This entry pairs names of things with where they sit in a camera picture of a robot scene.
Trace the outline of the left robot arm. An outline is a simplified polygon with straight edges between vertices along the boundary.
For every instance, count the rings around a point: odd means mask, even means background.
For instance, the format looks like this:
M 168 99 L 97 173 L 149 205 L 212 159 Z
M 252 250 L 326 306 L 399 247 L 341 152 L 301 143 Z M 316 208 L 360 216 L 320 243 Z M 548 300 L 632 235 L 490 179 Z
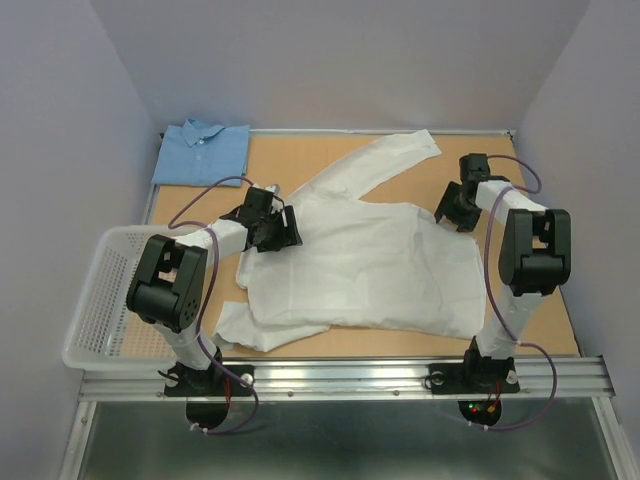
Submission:
M 245 251 L 279 252 L 302 243 L 295 212 L 278 185 L 251 184 L 244 201 L 210 224 L 171 220 L 179 236 L 155 234 L 142 251 L 126 295 L 127 309 L 153 326 L 176 357 L 162 371 L 168 397 L 213 396 L 232 383 L 248 386 L 246 374 L 224 367 L 222 353 L 203 328 L 203 317 L 222 259 Z

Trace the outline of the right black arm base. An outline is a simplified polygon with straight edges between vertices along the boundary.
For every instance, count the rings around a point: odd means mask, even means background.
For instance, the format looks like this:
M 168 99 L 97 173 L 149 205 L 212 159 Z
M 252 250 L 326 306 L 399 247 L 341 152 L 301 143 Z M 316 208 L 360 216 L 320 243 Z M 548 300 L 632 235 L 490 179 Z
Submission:
M 425 385 L 434 395 L 457 395 L 463 418 L 483 427 L 494 427 L 500 420 L 503 394 L 520 392 L 517 373 L 506 361 L 490 361 L 487 366 L 431 363 Z

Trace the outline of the white long sleeve shirt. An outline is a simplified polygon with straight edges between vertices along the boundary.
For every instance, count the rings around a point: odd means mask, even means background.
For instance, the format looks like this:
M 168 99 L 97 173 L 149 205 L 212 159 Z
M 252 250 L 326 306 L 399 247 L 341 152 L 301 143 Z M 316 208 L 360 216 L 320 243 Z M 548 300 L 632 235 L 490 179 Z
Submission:
M 302 242 L 244 253 L 244 303 L 227 302 L 214 338 L 268 352 L 334 326 L 468 339 L 484 323 L 476 241 L 411 203 L 365 195 L 440 150 L 429 132 L 379 138 L 334 162 L 288 197 Z

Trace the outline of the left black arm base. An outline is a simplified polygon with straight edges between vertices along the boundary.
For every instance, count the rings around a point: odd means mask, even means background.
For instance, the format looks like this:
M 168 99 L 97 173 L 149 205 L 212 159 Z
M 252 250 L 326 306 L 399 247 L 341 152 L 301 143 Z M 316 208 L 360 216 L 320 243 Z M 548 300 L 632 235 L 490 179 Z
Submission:
M 236 430 L 237 426 L 229 424 L 231 401 L 253 398 L 247 387 L 215 366 L 201 371 L 176 363 L 157 373 L 165 381 L 164 395 L 185 400 L 187 421 L 193 430 L 205 434 Z

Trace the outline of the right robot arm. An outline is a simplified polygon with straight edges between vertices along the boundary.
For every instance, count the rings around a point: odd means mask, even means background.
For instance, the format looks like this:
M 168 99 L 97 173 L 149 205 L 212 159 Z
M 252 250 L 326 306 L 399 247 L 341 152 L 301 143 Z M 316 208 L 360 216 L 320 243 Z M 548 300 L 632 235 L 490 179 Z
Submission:
M 492 314 L 459 363 L 432 363 L 427 383 L 434 394 L 516 393 L 514 354 L 530 317 L 571 273 L 571 217 L 531 200 L 533 190 L 492 174 L 490 156 L 460 158 L 460 180 L 450 183 L 436 209 L 460 233 L 473 231 L 482 213 L 502 224 L 498 257 L 500 295 L 488 296 Z

